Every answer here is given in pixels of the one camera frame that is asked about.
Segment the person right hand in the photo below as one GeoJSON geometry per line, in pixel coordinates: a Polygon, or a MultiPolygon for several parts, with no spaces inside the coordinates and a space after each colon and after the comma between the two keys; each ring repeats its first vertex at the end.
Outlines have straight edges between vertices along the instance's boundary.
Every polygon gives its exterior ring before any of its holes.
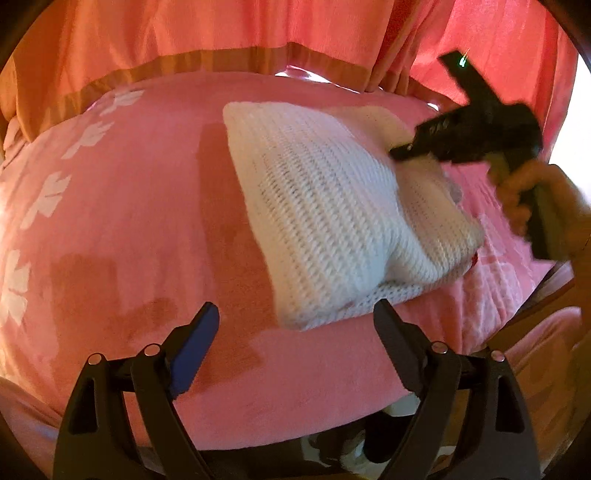
{"type": "Polygon", "coordinates": [[[533,187],[541,186],[550,194],[562,223],[562,241],[569,258],[581,256],[588,248],[590,205],[560,167],[530,160],[505,180],[491,167],[488,178],[496,189],[497,199],[514,234],[521,237],[526,235],[526,223],[531,216],[530,208],[521,203],[520,195],[533,187]]]}

